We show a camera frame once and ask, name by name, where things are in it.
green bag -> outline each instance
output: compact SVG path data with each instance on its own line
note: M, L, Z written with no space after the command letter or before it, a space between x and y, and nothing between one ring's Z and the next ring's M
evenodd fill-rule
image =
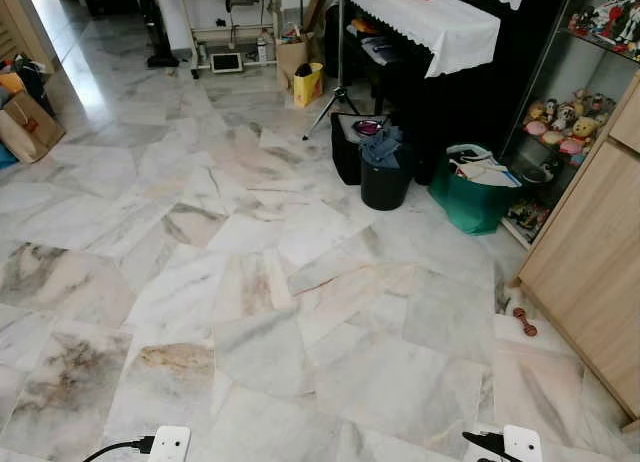
M449 147L438 162L429 193L447 212L451 223L463 232L471 235L493 233L517 196L519 187L479 184L455 175L451 172L449 158L463 150L492 157L491 152L473 144Z

tripod stand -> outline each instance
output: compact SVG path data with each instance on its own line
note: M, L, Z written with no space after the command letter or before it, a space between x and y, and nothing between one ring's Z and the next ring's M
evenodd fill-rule
M322 109L318 118L313 122L313 125L309 129L309 131L302 136L302 140L308 140L309 134L316 128L316 126L320 123L322 118L327 115L329 109L333 105L335 101L338 101L342 104L345 102L349 104L349 107L356 113L356 115L360 115L356 106L353 105L351 99L349 98L349 94L347 94L347 88L344 86L344 74L342 67L342 57L344 52L344 0L338 0L338 86L333 89L333 97L329 103Z

dumbbell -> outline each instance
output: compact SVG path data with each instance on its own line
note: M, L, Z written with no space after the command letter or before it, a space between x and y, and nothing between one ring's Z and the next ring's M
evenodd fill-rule
M515 309L513 309L513 316L516 319L519 319L520 322L522 322L522 325L524 326L524 333L529 337L534 337L538 333L538 329L536 329L535 326L531 325L527 320L527 313L523 308L516 307Z

yellow bag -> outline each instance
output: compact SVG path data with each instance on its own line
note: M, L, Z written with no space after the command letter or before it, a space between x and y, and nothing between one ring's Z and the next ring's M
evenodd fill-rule
M293 99L298 107L306 107L322 95L322 68L319 62L311 62L311 73L305 77L293 77Z

wooden cabinet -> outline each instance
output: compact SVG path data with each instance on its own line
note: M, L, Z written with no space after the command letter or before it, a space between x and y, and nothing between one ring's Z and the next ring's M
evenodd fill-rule
M634 419L640 418L637 87L638 76L518 275Z

